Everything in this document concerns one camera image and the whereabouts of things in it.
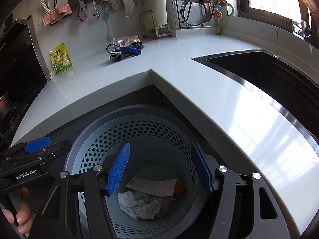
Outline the person's left hand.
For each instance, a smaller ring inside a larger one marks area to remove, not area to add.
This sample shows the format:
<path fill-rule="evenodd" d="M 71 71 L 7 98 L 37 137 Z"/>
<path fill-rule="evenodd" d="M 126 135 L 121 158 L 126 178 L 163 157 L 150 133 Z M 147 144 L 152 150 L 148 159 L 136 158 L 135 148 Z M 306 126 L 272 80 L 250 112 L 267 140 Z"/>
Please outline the person's left hand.
<path fill-rule="evenodd" d="M 22 201 L 17 210 L 17 214 L 15 215 L 18 223 L 17 230 L 21 235 L 28 238 L 32 223 L 34 221 L 34 216 L 31 210 L 31 203 L 28 199 L 28 189 L 26 187 L 21 188 L 20 194 L 22 197 Z"/>

